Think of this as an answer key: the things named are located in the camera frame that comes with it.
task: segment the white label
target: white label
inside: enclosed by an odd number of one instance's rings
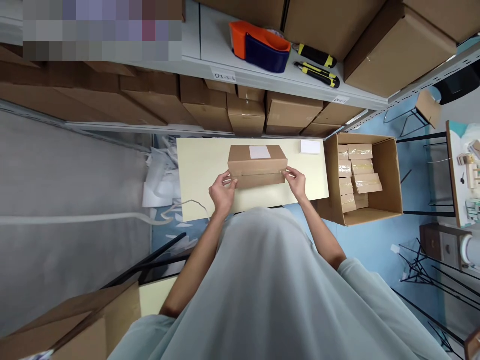
[[[227,83],[237,83],[237,75],[234,71],[219,69],[217,67],[210,67],[213,73],[213,79]]]
[[[250,146],[250,159],[271,159],[269,148],[263,146]]]
[[[346,96],[337,96],[337,97],[332,101],[332,103],[344,105],[348,100],[350,100],[349,97],[346,97]]]

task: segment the sleeve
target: sleeve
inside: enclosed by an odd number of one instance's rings
[[[149,315],[135,321],[108,360],[148,360],[174,322],[174,318],[164,315]]]
[[[420,359],[450,359],[379,274],[368,272],[357,259],[345,260],[338,273]]]

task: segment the gray floor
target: gray floor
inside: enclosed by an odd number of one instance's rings
[[[141,153],[0,112],[0,216],[145,212]],[[135,219],[0,226],[0,337],[150,253]]]

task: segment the person's right hand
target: person's right hand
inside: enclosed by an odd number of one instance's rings
[[[288,181],[290,185],[291,192],[295,195],[295,198],[300,203],[301,201],[308,201],[307,195],[305,194],[305,183],[307,178],[297,169],[287,166],[287,171],[283,172],[283,176]]]

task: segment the open cardboard box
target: open cardboard box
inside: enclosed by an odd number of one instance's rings
[[[348,213],[342,211],[339,183],[339,144],[373,144],[373,168],[383,191],[368,193],[369,206]],[[330,198],[316,201],[316,210],[325,220],[352,226],[394,218],[403,214],[397,141],[390,136],[342,132],[323,143]]]

